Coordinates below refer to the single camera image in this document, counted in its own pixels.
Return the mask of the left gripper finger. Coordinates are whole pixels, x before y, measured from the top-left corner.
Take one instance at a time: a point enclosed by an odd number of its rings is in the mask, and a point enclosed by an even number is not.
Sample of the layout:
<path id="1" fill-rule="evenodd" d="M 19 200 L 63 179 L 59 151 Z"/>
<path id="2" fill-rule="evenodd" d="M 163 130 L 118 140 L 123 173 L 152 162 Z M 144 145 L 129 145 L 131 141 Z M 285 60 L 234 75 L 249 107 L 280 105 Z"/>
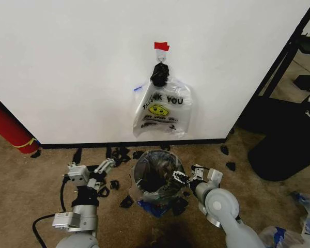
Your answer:
<path id="1" fill-rule="evenodd" d="M 106 158 L 95 170 L 95 175 L 106 176 L 109 171 L 116 167 L 116 160 L 111 158 Z"/>
<path id="2" fill-rule="evenodd" d="M 82 156 L 82 148 L 78 148 L 73 155 L 72 162 L 76 165 L 80 164 Z"/>

